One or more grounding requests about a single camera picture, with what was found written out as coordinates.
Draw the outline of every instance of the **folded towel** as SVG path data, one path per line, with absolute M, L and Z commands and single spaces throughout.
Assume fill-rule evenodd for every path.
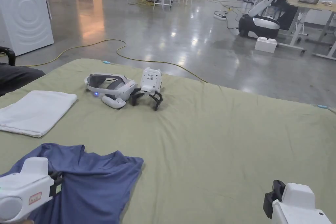
M 0 130 L 42 137 L 76 100 L 73 94 L 31 91 L 21 100 L 0 109 Z

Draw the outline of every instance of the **white plastic housing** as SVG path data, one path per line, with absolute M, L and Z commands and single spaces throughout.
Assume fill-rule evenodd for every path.
M 254 49 L 263 52 L 274 53 L 276 47 L 277 47 L 277 40 L 274 39 L 267 40 L 264 37 L 259 37 L 255 44 Z
M 307 185 L 286 184 L 282 202 L 272 204 L 272 224 L 331 224 L 320 209 L 315 209 L 315 195 Z
M 150 68 L 146 68 L 142 73 L 141 78 L 141 92 L 145 93 L 145 95 L 154 95 L 155 91 L 160 92 L 161 88 L 161 71 L 154 70 Z
M 54 180 L 48 176 L 48 159 L 27 158 L 20 173 L 0 178 L 0 223 L 26 219 L 52 199 L 49 195 L 53 184 Z

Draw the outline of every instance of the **vr headset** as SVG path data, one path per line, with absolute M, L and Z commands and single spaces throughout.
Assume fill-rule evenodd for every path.
M 100 86 L 105 81 L 113 81 L 106 88 Z M 124 75 L 112 73 L 93 73 L 85 79 L 86 89 L 95 96 L 101 97 L 103 103 L 114 109 L 120 109 L 126 105 L 126 101 L 138 84 L 134 80 L 127 79 Z

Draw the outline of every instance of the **polished floor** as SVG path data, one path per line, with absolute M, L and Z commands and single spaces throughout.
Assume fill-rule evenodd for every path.
M 149 5 L 129 4 L 137 3 L 136 0 L 129 3 L 126 0 L 49 1 L 55 44 L 18 57 L 18 65 L 40 64 L 71 47 L 120 39 L 127 42 L 127 47 L 120 51 L 127 57 L 179 64 L 209 83 L 278 99 L 336 107 L 336 61 L 307 53 L 300 56 L 299 51 L 287 48 L 277 48 L 274 54 L 256 51 L 255 39 L 242 38 L 236 29 L 229 30 L 225 21 L 213 18 L 214 11 L 226 10 L 213 0 L 193 0 L 187 6 L 174 0 L 171 11 L 166 12 L 159 7 L 153 10 Z M 237 0 L 226 1 L 223 4 L 246 7 Z M 238 17 L 230 11 L 230 28 L 238 25 L 235 19 Z M 320 32 L 307 31 L 315 38 Z M 37 68 L 50 72 L 78 58 L 94 58 L 197 79 L 176 66 L 124 59 L 116 54 L 121 46 L 121 42 L 110 41 L 76 48 Z M 320 46 L 318 50 L 327 53 L 327 47 Z

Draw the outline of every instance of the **black chair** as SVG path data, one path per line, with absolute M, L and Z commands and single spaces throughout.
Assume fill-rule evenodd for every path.
M 15 66 L 16 56 L 11 48 L 0 46 L 0 53 L 8 56 L 8 65 Z

